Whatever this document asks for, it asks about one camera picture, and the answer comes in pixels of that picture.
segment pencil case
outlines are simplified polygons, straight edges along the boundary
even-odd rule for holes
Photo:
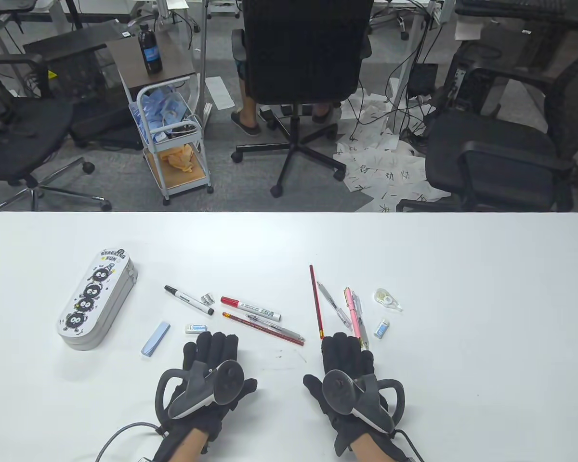
[[[56,328],[62,340],[75,350],[97,347],[135,282],[137,270],[126,251],[98,253],[60,314]]]

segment black glove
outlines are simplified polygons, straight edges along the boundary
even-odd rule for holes
[[[361,351],[360,341],[356,337],[347,337],[342,332],[337,332],[333,337],[324,337],[321,342],[321,353],[324,360],[324,371],[326,374],[334,369],[345,372],[352,379],[358,378],[365,374],[373,374],[373,356],[370,351]],[[390,435],[380,433],[370,425],[353,415],[342,415],[333,411],[324,398],[321,390],[321,381],[307,374],[304,376],[303,383],[311,392],[313,398],[317,400],[322,412],[328,416],[329,423],[338,433],[334,442],[334,449],[337,456],[341,456],[345,449],[368,433],[377,443],[381,450],[390,456],[396,462],[406,462],[407,456],[403,451],[393,444]],[[388,409],[388,403],[383,396],[380,396],[381,406]]]
[[[203,332],[197,337],[196,344],[189,342],[184,345],[183,369],[190,370],[195,360],[206,363],[208,370],[215,369],[227,359],[236,360],[237,355],[238,337],[236,335],[232,334],[225,337],[222,332],[217,332],[212,336],[210,332]],[[256,389],[257,381],[255,379],[247,379],[244,381],[244,386],[238,397],[227,405],[221,406],[217,403],[212,403],[181,419],[163,419],[159,433],[168,432],[168,435],[163,439],[157,453],[154,455],[155,462],[167,462],[180,443],[194,428],[207,433],[208,442],[216,440],[223,427],[223,418],[230,410],[236,409],[238,402],[244,396],[254,392]],[[178,385],[171,396],[170,403],[185,390],[186,382]],[[206,443],[201,453],[205,454],[207,451],[208,444]]]

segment red marker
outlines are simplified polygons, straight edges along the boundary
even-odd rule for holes
[[[221,303],[225,305],[233,306],[238,310],[247,311],[252,314],[256,314],[259,316],[263,316],[268,319],[272,319],[273,321],[279,322],[280,321],[280,314],[275,313],[274,311],[266,310],[265,308],[259,308],[257,306],[250,305],[245,302],[241,302],[239,300],[229,298],[229,297],[221,297]]]

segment blue sticky note pad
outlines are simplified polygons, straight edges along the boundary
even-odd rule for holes
[[[157,329],[152,334],[152,337],[150,337],[150,339],[146,342],[144,347],[141,348],[141,354],[144,356],[148,356],[148,358],[152,356],[154,350],[157,349],[158,344],[161,343],[161,340],[163,339],[163,337],[165,337],[165,334],[170,329],[170,327],[171,327],[170,324],[166,322],[161,322],[158,325]]]

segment dark bottle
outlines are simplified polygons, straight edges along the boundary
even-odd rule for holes
[[[139,48],[144,56],[145,69],[148,75],[157,74],[163,70],[161,53],[158,50],[157,36],[150,30],[148,24],[140,24],[139,27]]]

